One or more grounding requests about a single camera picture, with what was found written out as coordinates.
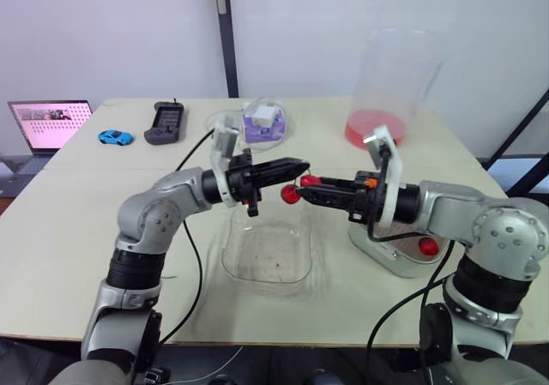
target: blue toy car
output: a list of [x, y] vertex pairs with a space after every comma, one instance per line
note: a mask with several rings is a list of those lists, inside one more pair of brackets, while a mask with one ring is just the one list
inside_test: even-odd
[[120, 146], [130, 145], [134, 140], [134, 137], [127, 132], [114, 129], [104, 130], [97, 137], [101, 143], [116, 143]]

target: laptop screen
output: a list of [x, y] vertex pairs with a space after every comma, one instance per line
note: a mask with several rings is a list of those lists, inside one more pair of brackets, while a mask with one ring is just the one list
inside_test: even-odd
[[8, 102], [33, 153], [55, 152], [87, 121], [86, 100]]

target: red ball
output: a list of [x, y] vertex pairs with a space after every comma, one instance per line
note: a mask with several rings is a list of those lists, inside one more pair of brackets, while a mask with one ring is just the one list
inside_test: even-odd
[[294, 204], [301, 199], [301, 196], [296, 191], [298, 187], [296, 185], [286, 185], [281, 190], [282, 201], [289, 204]]
[[419, 240], [419, 250], [423, 255], [435, 256], [438, 253], [438, 244], [433, 238], [421, 238]]
[[301, 177], [301, 186], [319, 185], [323, 181], [314, 175], [304, 175]]

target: laptop keyboard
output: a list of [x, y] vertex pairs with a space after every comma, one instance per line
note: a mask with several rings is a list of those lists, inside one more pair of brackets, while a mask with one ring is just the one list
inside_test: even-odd
[[50, 158], [31, 158], [25, 166], [17, 172], [19, 175], [36, 175], [44, 169], [44, 166], [50, 161]]

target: black remote control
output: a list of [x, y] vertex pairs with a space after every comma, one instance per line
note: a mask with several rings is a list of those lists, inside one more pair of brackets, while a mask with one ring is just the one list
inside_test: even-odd
[[184, 126], [181, 126], [184, 119], [183, 105], [174, 98], [173, 102], [157, 102], [154, 109], [156, 116], [151, 129], [145, 131], [145, 140], [151, 145], [177, 142], [184, 132]]

